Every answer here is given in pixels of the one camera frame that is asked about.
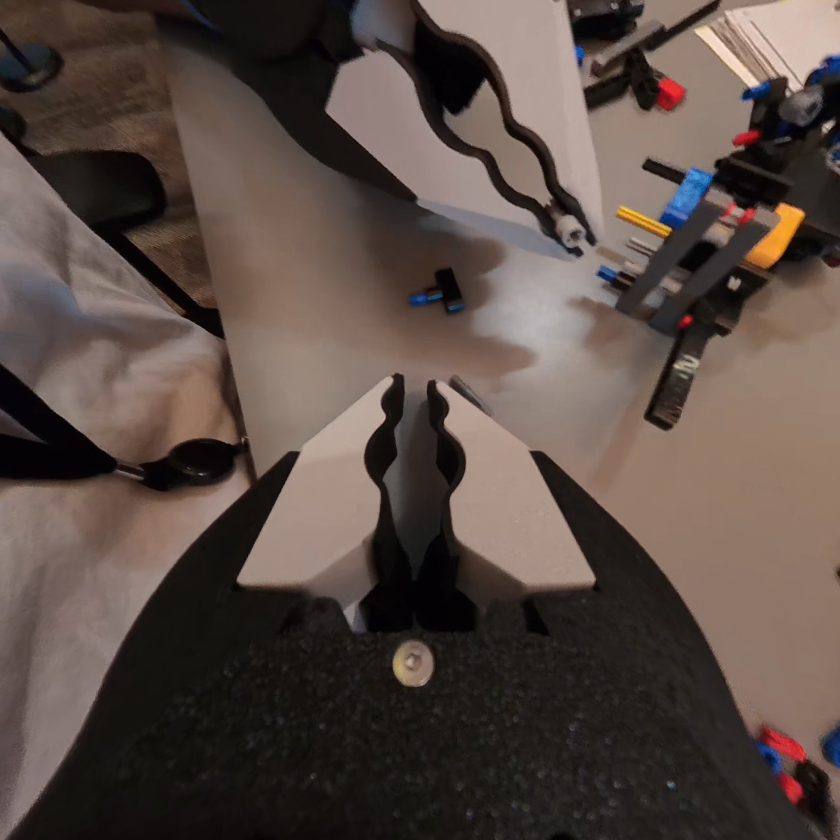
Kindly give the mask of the small lego beam assembly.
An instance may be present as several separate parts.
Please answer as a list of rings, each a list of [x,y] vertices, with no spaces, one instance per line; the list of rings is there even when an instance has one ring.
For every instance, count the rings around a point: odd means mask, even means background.
[[[630,238],[644,258],[601,266],[596,276],[616,294],[615,308],[671,340],[644,419],[673,429],[683,415],[709,342],[738,325],[745,302],[765,288],[805,220],[785,202],[793,181],[728,156],[713,172],[683,170],[656,158],[643,169],[677,189],[659,220],[627,207],[616,216],[656,237]]]

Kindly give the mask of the grey lego beam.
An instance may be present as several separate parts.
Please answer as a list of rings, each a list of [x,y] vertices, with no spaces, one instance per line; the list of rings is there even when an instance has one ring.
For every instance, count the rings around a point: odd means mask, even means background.
[[[603,47],[591,56],[589,72],[596,78],[603,77],[617,61],[623,59],[635,49],[651,51],[656,49],[666,33],[666,26],[653,19],[647,24],[639,25],[624,37]]]

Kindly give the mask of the black lego beam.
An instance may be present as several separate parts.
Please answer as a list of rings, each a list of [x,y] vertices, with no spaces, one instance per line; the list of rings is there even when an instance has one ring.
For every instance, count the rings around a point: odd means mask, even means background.
[[[633,72],[623,70],[587,85],[584,90],[586,110],[591,112],[624,97],[632,86]]]

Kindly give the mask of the black beam with red connector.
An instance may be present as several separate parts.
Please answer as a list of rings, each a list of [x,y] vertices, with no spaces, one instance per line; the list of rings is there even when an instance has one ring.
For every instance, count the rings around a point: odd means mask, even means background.
[[[625,69],[633,96],[642,111],[672,111],[686,99],[685,87],[653,68],[641,49],[627,53]]]

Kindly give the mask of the black lego axle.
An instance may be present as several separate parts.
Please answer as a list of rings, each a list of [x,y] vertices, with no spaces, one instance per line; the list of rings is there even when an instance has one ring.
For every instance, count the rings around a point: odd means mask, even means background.
[[[721,1],[710,1],[704,5],[694,9],[690,14],[676,21],[671,26],[664,29],[658,36],[659,43],[666,43],[669,40],[681,35],[688,29],[695,27],[709,15],[716,13],[721,5]]]

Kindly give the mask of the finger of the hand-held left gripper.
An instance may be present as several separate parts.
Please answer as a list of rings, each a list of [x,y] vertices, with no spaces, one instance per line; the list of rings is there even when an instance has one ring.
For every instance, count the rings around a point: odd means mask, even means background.
[[[573,258],[555,236],[553,204],[515,189],[488,150],[449,127],[412,57],[376,45],[339,70],[327,114],[415,193],[419,207],[534,253]]]
[[[574,216],[596,245],[602,186],[565,2],[420,1],[413,11],[483,64],[505,130],[537,158],[561,218]]]

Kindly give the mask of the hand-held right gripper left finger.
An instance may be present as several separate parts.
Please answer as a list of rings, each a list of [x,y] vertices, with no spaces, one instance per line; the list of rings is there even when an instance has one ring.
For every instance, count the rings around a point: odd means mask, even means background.
[[[330,598],[371,632],[411,627],[413,573],[385,485],[404,399],[403,375],[386,376],[295,453],[239,587]]]

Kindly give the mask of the small black lego connector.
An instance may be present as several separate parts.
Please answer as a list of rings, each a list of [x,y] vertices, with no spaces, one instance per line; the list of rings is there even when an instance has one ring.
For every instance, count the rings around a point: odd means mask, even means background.
[[[430,292],[432,302],[440,302],[446,313],[457,314],[465,309],[465,301],[455,272],[451,268],[439,269],[434,274],[434,291]]]

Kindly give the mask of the lego instruction booklet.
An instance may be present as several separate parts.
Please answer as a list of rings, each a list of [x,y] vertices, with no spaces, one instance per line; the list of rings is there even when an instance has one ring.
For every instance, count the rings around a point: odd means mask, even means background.
[[[729,10],[695,34],[746,87],[784,77],[801,90],[825,58],[839,52],[834,1],[783,1]]]

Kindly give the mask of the black office chair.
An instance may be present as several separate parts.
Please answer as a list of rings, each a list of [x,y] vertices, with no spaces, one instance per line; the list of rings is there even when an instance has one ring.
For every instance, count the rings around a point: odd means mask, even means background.
[[[35,10],[37,22],[56,25],[65,54],[2,33],[2,135],[184,317],[223,339],[218,310],[190,297],[129,236],[157,225],[173,239],[166,225],[193,210],[153,23],[101,19],[101,32],[73,33],[73,24],[95,28],[95,16],[64,16],[68,3]]]

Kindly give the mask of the grey black lego chassis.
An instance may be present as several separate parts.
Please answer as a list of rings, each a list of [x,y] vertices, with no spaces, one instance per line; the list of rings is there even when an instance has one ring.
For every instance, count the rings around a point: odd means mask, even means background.
[[[788,92],[786,77],[751,87],[749,130],[734,151],[715,163],[715,183],[742,207],[798,207],[804,219],[784,252],[787,261],[820,257],[838,267],[839,56],[813,69],[802,89]]]

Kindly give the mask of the person's grey shirt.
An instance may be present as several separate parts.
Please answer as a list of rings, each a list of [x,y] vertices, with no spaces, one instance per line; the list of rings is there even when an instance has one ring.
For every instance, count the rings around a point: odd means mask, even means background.
[[[2,139],[1,361],[107,454],[138,465],[234,442],[224,344],[170,308]],[[6,838],[75,741],[136,616],[245,491],[117,476],[2,480],[1,787]]]

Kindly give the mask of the pile of small lego parts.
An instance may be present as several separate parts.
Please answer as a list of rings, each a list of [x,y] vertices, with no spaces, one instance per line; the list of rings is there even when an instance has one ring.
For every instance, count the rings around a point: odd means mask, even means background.
[[[758,726],[753,743],[809,830],[820,838],[838,838],[838,798],[829,773],[799,741],[767,724]]]

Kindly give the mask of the black lego block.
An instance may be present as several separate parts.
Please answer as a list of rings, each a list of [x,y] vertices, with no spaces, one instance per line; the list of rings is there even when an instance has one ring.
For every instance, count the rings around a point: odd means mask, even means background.
[[[576,43],[617,40],[634,32],[645,1],[567,1]]]

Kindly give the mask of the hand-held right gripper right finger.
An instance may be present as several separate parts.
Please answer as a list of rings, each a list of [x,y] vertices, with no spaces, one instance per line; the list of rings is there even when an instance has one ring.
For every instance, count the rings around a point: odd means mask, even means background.
[[[445,491],[415,582],[419,625],[469,632],[495,604],[592,590],[595,574],[529,447],[444,381],[427,384],[427,410]]]

